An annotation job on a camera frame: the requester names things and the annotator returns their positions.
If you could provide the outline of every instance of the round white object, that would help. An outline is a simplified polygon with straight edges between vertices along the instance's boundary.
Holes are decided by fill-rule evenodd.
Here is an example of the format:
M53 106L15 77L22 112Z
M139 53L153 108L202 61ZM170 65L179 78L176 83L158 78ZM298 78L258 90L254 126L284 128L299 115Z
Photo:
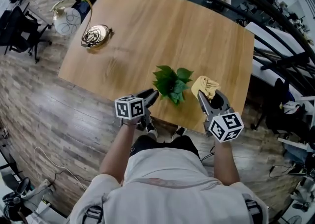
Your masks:
M74 8L65 8L61 17L55 20L55 28L61 35L74 34L80 27L81 16Z

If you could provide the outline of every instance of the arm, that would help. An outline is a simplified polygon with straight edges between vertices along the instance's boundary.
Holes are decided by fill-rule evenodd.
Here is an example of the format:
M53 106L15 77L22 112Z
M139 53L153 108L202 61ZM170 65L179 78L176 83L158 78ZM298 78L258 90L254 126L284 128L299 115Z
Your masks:
M225 186L240 182L240 176L233 159L232 146L229 142L219 143L216 140L215 178L219 179Z
M101 173L113 176L119 183L124 179L135 128L135 125L121 127L100 165Z

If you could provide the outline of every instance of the yellow cloth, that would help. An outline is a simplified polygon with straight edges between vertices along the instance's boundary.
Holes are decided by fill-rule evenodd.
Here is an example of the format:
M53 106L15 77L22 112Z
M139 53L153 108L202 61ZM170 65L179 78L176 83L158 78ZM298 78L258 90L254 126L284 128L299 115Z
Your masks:
M212 100L216 94L216 90L220 89L219 83L211 80L207 76L199 76L191 87L191 91L194 96L198 99L198 91L202 91L208 100Z

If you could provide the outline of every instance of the wooden floor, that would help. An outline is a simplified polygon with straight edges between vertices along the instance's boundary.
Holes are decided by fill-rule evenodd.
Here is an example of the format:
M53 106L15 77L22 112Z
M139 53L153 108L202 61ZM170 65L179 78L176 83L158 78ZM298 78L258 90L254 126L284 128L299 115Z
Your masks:
M31 0L31 5L51 19L49 9L57 1ZM14 157L20 170L31 178L34 185L45 178L53 180L55 173L61 171L37 152L38 178L34 159L36 146L41 147L57 165L91 180L98 174L99 164L119 130L113 102L59 79L58 71L71 37L58 35L54 28L45 36L53 45L39 47L41 60L38 64L34 64L33 58L27 54L9 52L0 55L0 117L12 143L2 150ZM288 176L269 177L273 164L285 163L283 148L265 127L258 131L250 130L250 123L258 116L254 107L245 107L242 118L246 128L233 142L234 157L242 181L272 207L272 217L287 205L284 199L288 199L298 180ZM163 125L158 130L164 138L171 134L169 127ZM201 157L209 153L212 138L206 139L194 133L189 135ZM213 158L205 160L204 165L209 174L213 174ZM274 175L282 171L284 169L277 167ZM85 187L89 185L89 182L79 179ZM55 187L56 192L48 200L68 215L83 190L65 172L57 175Z

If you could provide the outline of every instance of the green plant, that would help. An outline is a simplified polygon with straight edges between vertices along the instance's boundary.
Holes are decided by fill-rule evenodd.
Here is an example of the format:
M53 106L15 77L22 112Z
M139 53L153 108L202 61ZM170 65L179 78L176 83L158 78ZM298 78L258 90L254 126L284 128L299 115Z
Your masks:
M175 73L167 65L157 65L157 68L161 69L161 71L153 73L157 78L153 85L161 93L162 98L169 97L176 105L184 101L183 91L189 89L186 83L191 81L190 76L193 72L185 68L179 68Z

